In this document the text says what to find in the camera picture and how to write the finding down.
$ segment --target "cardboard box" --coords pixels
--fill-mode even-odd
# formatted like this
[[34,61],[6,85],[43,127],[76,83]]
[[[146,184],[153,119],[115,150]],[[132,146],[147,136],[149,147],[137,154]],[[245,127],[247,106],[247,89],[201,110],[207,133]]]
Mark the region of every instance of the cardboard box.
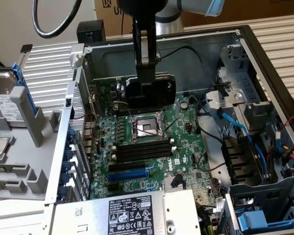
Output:
[[[103,20],[106,36],[121,35],[122,11],[117,0],[94,0],[98,20]],[[294,14],[294,0],[225,0],[218,17],[182,12],[184,27],[253,20]],[[132,18],[124,16],[123,34],[132,32]]]

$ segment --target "wall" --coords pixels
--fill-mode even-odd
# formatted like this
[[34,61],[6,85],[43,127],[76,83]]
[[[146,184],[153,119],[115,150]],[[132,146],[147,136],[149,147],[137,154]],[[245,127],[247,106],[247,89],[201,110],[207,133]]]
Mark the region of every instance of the wall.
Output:
[[[67,16],[72,0],[40,0],[38,20],[44,31],[51,31]],[[53,39],[40,38],[32,24],[32,0],[0,0],[0,60],[6,66],[17,61],[24,44],[46,45],[77,41],[76,29],[80,21],[96,18],[93,0],[83,0],[70,26]]]

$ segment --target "warning label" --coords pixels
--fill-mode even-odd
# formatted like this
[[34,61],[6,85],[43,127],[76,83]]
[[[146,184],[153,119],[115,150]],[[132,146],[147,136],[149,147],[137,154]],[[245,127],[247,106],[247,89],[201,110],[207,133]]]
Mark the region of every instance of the warning label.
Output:
[[18,107],[8,94],[0,94],[0,111],[7,121],[23,121]]
[[108,235],[153,235],[151,196],[109,202]]

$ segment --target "barcode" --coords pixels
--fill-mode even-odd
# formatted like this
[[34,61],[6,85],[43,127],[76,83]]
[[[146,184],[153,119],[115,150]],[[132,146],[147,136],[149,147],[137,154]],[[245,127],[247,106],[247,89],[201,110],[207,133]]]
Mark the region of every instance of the barcode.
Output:
[[75,216],[80,216],[83,214],[83,208],[76,208],[75,209]]

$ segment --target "green circuit board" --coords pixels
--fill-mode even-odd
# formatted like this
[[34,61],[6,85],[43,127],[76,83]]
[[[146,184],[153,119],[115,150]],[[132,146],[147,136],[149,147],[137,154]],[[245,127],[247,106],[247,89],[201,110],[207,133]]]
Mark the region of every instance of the green circuit board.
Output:
[[[105,144],[104,147],[100,148],[99,154],[96,147],[92,146],[90,157],[92,169],[91,199],[105,198],[122,193],[161,190],[164,189],[165,179],[171,180],[176,174],[181,173],[186,181],[186,188],[193,190],[194,197],[200,204],[212,205],[215,203],[213,193],[208,193],[207,191],[207,187],[213,187],[210,173],[202,172],[197,168],[197,164],[203,169],[209,169],[209,165],[205,160],[198,163],[198,159],[205,151],[205,148],[201,135],[195,134],[195,106],[189,104],[187,110],[182,110],[180,108],[181,102],[189,104],[189,99],[179,95],[176,97],[175,103],[167,106],[163,111],[163,124],[165,127],[178,117],[167,129],[167,136],[164,138],[174,139],[172,145],[176,146],[176,150],[172,156],[145,160],[147,167],[154,165],[147,178],[108,182],[108,175],[111,174],[108,167],[109,165],[117,164],[112,160],[112,145],[113,141],[120,141],[117,136],[118,125],[122,123],[124,126],[124,135],[122,136],[122,142],[119,142],[119,144],[135,144],[131,141],[132,133],[129,120],[136,117],[136,115],[116,117],[108,112],[96,120],[96,126],[98,127],[97,139],[103,139]],[[190,124],[192,128],[186,130],[185,124]],[[157,138],[147,137],[144,139],[155,140]],[[119,190],[109,191],[107,185],[111,183],[119,184]]]

